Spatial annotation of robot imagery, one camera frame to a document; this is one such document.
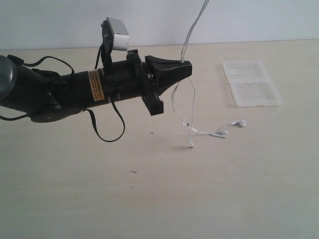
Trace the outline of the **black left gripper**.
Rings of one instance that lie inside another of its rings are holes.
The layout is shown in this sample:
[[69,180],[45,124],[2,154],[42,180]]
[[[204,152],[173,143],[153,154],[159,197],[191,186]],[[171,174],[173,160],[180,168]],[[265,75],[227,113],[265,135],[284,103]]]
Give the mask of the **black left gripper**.
[[111,53],[101,51],[103,63],[104,90],[112,102],[140,97],[151,116],[164,112],[163,101],[159,99],[172,85],[192,74],[189,61],[167,60],[151,55],[145,57],[149,71],[156,75],[156,92],[140,59],[138,50],[129,50],[126,60],[113,62]]

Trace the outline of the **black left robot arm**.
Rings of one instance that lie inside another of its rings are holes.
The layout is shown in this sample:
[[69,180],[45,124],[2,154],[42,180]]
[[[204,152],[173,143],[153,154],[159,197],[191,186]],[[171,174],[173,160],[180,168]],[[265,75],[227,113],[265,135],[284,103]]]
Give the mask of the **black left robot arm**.
[[25,113],[33,122],[52,122],[81,111],[140,97],[151,115],[163,113],[160,95],[192,74],[189,61],[166,60],[137,50],[123,61],[103,54],[103,67],[60,75],[29,69],[13,55],[0,58],[0,104]]

